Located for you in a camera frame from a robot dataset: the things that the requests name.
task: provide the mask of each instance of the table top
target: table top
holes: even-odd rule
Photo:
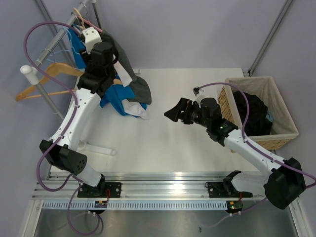
[[[234,170],[257,173],[244,158],[213,142],[206,129],[164,117],[181,97],[194,99],[192,89],[226,78],[243,77],[241,69],[141,69],[152,92],[147,111],[150,119],[121,116],[111,104],[91,114],[81,140],[116,150],[111,157],[84,151],[88,163],[100,172],[157,173],[210,172],[226,175]],[[222,86],[204,89],[217,98]],[[64,171],[52,167],[51,175]]]

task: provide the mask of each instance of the gray garment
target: gray garment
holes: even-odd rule
[[[119,63],[121,63],[121,65],[124,67],[124,69],[127,71],[127,73],[133,80],[129,86],[133,90],[135,98],[128,98],[127,100],[130,102],[139,102],[150,105],[152,103],[152,95],[149,86],[144,79],[135,75],[124,49],[122,49],[122,47],[113,38],[113,36],[111,36],[105,30],[103,30],[103,32],[100,35],[102,40],[107,39],[108,37],[110,37],[113,40],[114,45],[118,51],[118,61]]]

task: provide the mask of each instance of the gray floor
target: gray floor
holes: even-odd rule
[[[245,207],[254,201],[245,201]],[[74,217],[83,211],[73,210]],[[228,215],[225,211],[121,211],[109,210],[101,214],[100,226],[92,236],[101,237],[297,237],[288,209],[279,210],[269,202],[255,209],[233,216],[215,228],[207,226],[217,223]],[[96,225],[96,217],[84,215],[73,220],[81,232],[89,232]],[[43,209],[36,230],[36,237],[77,237],[67,225],[65,210]]]

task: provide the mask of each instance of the basket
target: basket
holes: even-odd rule
[[[244,92],[257,95],[274,117],[271,134],[252,136],[250,138],[253,141],[267,150],[277,150],[298,136],[298,130],[272,77],[228,78],[225,82],[237,85]],[[235,88],[224,85],[218,103],[223,117],[241,129],[242,123],[233,96],[235,91]]]

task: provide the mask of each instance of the metal rod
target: metal rod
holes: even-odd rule
[[[284,19],[286,13],[289,11],[292,3],[295,0],[286,0],[280,13],[278,14],[276,21],[274,22],[272,28],[270,29],[270,32],[266,38],[266,40],[264,41],[263,45],[261,46],[261,49],[259,51],[259,53],[256,56],[256,59],[254,60],[253,64],[251,65],[251,68],[249,69],[249,76],[251,77],[253,75],[253,72],[255,71],[255,69],[257,68],[259,62],[262,59],[263,54],[265,53],[265,51],[267,50],[271,39],[273,38],[273,36],[275,35],[277,29],[280,26],[280,23],[282,22],[282,20]]]
[[[97,18],[98,26],[99,26],[99,28],[102,29],[102,25],[101,25],[100,17],[99,17],[99,15],[100,15],[99,7],[97,5],[97,1],[96,0],[92,1],[92,6],[93,6],[95,17]]]
[[[90,2],[90,0],[83,0],[79,7],[77,8],[79,12],[81,12],[84,8],[85,5],[87,5]],[[70,18],[67,21],[68,25],[72,25],[75,21],[76,17],[74,14],[71,14]],[[60,28],[59,32],[55,35],[55,37],[53,38],[53,40],[49,43],[49,45],[45,48],[46,50],[44,50],[41,55],[39,56],[39,58],[36,60],[36,65],[37,66],[41,66],[43,64],[43,62],[46,60],[46,58],[50,55],[51,51],[56,47],[56,45],[60,42],[60,40],[62,39],[62,37],[64,36],[64,34],[67,31],[64,28]],[[56,105],[54,104],[54,102],[51,100],[51,98],[49,97],[49,95],[47,94],[47,92],[45,91],[45,89],[40,85],[37,84],[36,88],[38,89],[39,93],[41,94],[41,96],[45,99],[45,101],[47,102],[47,104],[49,105],[49,107],[53,110],[53,112],[61,119],[64,120],[64,117],[62,116],[62,114],[60,113],[60,111],[58,110],[58,108],[56,107]]]
[[[54,114],[56,114],[59,117],[59,119],[63,121],[65,119],[64,116],[60,113],[54,102],[50,99],[49,95],[46,93],[42,85],[38,83],[35,85],[35,87],[39,91],[41,96],[44,98],[44,100],[47,102],[47,104],[50,106]]]
[[[35,5],[38,7],[39,11],[41,12],[43,18],[45,21],[52,21],[52,17],[49,14],[49,11],[47,10],[45,4],[42,0],[33,0]],[[49,30],[51,31],[52,35],[55,36],[57,32],[57,27],[55,25],[47,25],[49,27]],[[67,49],[65,43],[61,40],[59,42],[59,46],[61,49]],[[69,62],[71,66],[75,65],[74,59],[68,54],[67,52],[62,51],[63,56],[66,58],[66,60]]]

